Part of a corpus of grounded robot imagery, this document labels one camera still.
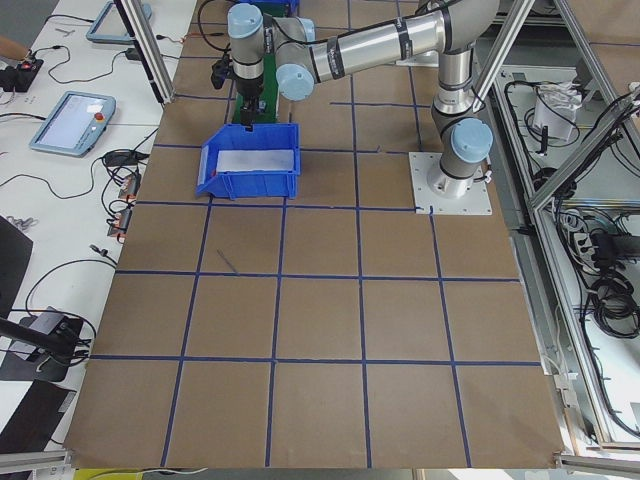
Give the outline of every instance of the blue box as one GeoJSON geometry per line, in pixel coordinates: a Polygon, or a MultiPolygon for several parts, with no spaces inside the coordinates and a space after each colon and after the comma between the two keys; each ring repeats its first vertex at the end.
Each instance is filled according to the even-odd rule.
{"type": "Polygon", "coordinates": [[[298,8],[298,4],[300,0],[238,0],[240,3],[279,3],[283,5],[289,5],[289,11],[295,12],[296,8],[298,8]]]}
{"type": "Polygon", "coordinates": [[[238,124],[224,125],[205,142],[200,153],[198,195],[214,197],[288,197],[298,193],[300,175],[300,130],[297,123],[255,124],[248,132],[238,124]],[[293,150],[293,170],[251,170],[220,172],[218,154],[221,150],[293,150]]]}

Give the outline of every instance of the screen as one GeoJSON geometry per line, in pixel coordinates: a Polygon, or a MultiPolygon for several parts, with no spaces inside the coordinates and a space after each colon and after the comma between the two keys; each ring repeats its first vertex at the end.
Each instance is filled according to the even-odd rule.
{"type": "Polygon", "coordinates": [[[98,25],[98,28],[96,28],[94,33],[97,35],[109,35],[112,37],[126,37],[129,35],[124,23],[122,23],[122,18],[120,18],[118,9],[115,8],[113,3],[109,5],[107,13],[102,18],[100,25],[98,25]]]}
{"type": "Polygon", "coordinates": [[[106,100],[70,95],[55,112],[37,144],[59,148],[75,148],[91,125],[94,115],[101,112],[106,100]]]}

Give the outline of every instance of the small tool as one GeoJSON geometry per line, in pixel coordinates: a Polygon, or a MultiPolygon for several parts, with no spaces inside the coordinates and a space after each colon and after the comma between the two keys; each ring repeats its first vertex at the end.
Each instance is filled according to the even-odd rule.
{"type": "Polygon", "coordinates": [[[68,37],[72,33],[75,33],[75,30],[62,30],[61,28],[56,28],[55,31],[63,33],[65,37],[68,37]]]}

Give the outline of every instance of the white container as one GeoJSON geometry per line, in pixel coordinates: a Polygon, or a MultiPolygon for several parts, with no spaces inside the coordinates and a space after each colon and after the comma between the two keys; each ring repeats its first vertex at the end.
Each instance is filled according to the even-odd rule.
{"type": "Polygon", "coordinates": [[[568,142],[575,130],[578,109],[582,97],[570,83],[540,85],[533,117],[533,129],[542,134],[543,127],[549,128],[549,138],[568,142]]]}

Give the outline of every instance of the metal plate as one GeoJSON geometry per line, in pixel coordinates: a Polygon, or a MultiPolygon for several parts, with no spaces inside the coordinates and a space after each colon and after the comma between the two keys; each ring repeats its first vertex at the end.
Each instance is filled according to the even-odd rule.
{"type": "MultiPolygon", "coordinates": [[[[484,182],[474,183],[467,194],[459,199],[442,198],[427,185],[427,172],[431,165],[440,160],[441,153],[411,152],[411,182],[416,213],[434,215],[491,215],[491,201],[484,182]]],[[[476,177],[483,175],[478,167],[476,177]]]]}
{"type": "Polygon", "coordinates": [[[400,67],[438,68],[438,52],[433,50],[431,52],[421,53],[420,55],[415,55],[411,58],[407,58],[406,60],[398,60],[395,64],[400,67]]]}

